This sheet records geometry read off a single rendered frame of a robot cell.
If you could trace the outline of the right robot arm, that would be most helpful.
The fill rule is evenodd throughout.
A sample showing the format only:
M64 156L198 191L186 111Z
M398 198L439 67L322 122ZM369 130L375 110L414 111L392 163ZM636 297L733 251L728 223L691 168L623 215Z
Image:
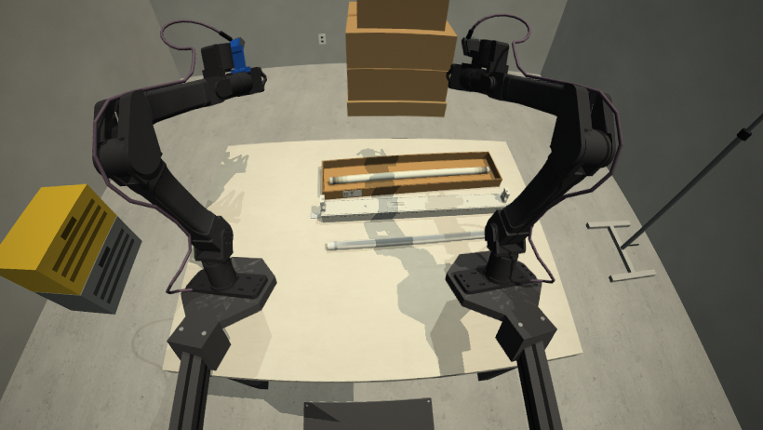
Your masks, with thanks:
M554 114L552 152L521 194L489 218L485 241L490 256L485 268L455 272L454 278L469 295L534 282L537 277L517 262L518 254L526 252L529 225L586 176L608 166L616 153L613 112L602 95L569 83L508 74L508 51L507 43L481 39L477 64L487 70L472 74L471 88L495 100Z

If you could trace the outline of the tan open cardboard box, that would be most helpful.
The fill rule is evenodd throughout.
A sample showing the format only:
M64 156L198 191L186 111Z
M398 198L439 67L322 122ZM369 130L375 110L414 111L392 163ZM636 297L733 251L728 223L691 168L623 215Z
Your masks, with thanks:
M474 167L489 167L490 171L486 174L362 181L341 184L330 184L330 181L328 181L329 177L345 175ZM501 182L502 176L489 152L385 155L322 161L322 195L325 195L325 200L500 187Z

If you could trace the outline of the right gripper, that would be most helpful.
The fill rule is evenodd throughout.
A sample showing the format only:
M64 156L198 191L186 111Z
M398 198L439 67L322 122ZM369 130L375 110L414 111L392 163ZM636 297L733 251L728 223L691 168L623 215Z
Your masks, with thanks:
M468 63L451 64L450 69L447 71L447 75L446 75L446 78L448 79L448 88L475 92L473 91L470 85L471 76L475 71L478 71L478 70L486 71L486 70L482 69L482 67L480 67L480 64L477 64L480 41L466 40L465 43L466 43L468 57L472 57L472 64L468 64Z

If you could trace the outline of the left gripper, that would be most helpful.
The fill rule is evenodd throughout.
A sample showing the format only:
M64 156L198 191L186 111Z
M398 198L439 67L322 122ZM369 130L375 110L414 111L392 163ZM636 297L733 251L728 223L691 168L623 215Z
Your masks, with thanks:
M234 70L228 74L237 75L242 83L242 89L238 96L246 96L254 93L260 93L264 91L264 85L267 81L267 76L261 70L261 67L250 68L246 67L243 45L239 46L240 39L237 38L231 43L231 50L233 54ZM263 80L261 79L263 77ZM247 94L246 94L247 93ZM240 95L243 94L243 95Z

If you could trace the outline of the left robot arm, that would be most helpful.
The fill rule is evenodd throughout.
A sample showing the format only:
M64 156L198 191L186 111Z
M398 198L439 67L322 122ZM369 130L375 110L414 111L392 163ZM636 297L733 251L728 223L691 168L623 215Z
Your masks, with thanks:
M204 79L128 92L111 101L106 111L107 99L95 104L94 119L103 107L98 123L98 164L108 179L157 205L190 233L194 259L205 270L186 285L189 291L257 299L268 282L267 276L234 271L230 260L234 253L231 225L203 207L172 175L161 159L154 131L157 122L222 103L241 92L240 78L225 74L234 68L230 43L202 47L201 54Z

